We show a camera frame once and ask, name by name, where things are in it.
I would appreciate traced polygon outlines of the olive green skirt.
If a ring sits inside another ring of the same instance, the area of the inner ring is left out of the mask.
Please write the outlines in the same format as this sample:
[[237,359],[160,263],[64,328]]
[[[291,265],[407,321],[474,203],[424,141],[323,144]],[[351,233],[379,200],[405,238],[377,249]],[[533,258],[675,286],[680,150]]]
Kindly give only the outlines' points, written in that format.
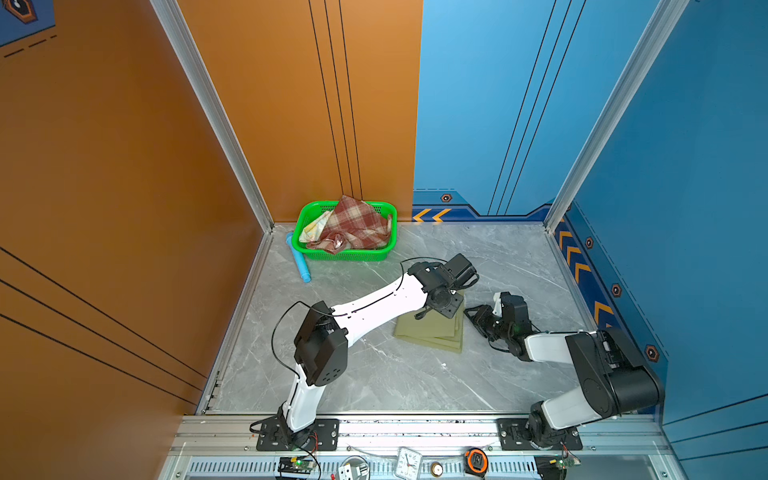
[[417,320],[409,313],[397,319],[394,336],[400,340],[460,354],[463,350],[464,301],[461,301],[451,318],[439,312],[429,311]]

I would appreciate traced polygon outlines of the red plaid skirt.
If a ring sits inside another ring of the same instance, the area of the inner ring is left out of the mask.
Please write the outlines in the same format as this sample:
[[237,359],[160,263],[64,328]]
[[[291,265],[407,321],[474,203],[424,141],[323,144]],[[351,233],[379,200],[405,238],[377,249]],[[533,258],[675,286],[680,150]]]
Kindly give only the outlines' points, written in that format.
[[346,250],[379,250],[388,244],[393,224],[391,215],[382,215],[369,203],[342,196],[319,239],[307,247],[332,255]]

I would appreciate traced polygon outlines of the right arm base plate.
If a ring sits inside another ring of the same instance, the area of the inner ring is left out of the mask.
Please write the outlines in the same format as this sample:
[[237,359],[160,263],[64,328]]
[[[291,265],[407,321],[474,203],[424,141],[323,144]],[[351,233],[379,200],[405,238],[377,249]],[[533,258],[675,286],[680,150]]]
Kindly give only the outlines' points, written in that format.
[[497,419],[496,427],[504,451],[583,449],[581,436],[575,427],[553,430],[538,421],[511,417]]

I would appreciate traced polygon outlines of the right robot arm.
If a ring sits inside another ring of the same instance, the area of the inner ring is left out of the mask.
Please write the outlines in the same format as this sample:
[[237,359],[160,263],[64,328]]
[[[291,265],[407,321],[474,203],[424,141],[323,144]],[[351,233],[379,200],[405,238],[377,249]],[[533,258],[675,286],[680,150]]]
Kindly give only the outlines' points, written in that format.
[[621,329],[540,331],[524,298],[494,295],[492,305],[464,310],[464,316],[492,349],[521,362],[570,365],[578,386],[534,403],[525,422],[502,421],[499,435],[516,449],[569,448],[577,427],[660,405],[664,387],[643,354]]

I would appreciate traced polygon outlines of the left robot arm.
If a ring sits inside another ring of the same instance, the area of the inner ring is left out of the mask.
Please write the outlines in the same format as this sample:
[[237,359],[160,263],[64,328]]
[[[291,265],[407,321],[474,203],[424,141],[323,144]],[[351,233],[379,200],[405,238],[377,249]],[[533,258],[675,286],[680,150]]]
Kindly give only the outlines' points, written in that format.
[[434,311],[451,319],[463,301],[462,292],[474,286],[479,274],[462,254],[444,261],[414,257],[400,264],[398,279],[366,296],[329,306],[319,301],[307,307],[294,337],[294,360],[280,365],[293,374],[287,400],[276,413],[277,441],[298,448],[313,433],[317,409],[325,387],[348,366],[348,351],[370,331],[412,312]]

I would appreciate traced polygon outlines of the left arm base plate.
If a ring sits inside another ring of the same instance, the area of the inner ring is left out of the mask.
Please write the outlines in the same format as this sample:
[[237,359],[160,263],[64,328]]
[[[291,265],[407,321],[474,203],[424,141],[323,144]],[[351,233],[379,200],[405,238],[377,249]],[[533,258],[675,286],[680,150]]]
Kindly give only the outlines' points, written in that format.
[[267,417],[250,426],[256,437],[257,451],[288,452],[301,449],[312,453],[336,451],[339,440],[340,421],[320,418],[309,427],[293,432],[275,416]]

